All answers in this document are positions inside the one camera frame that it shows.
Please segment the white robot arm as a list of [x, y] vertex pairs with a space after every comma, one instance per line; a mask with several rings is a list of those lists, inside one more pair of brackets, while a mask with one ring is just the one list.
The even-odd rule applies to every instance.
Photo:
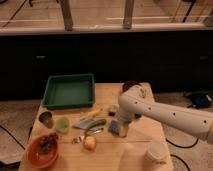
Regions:
[[153, 102], [134, 85], [118, 97], [118, 121], [131, 123], [135, 114], [144, 115], [213, 144], [213, 113]]

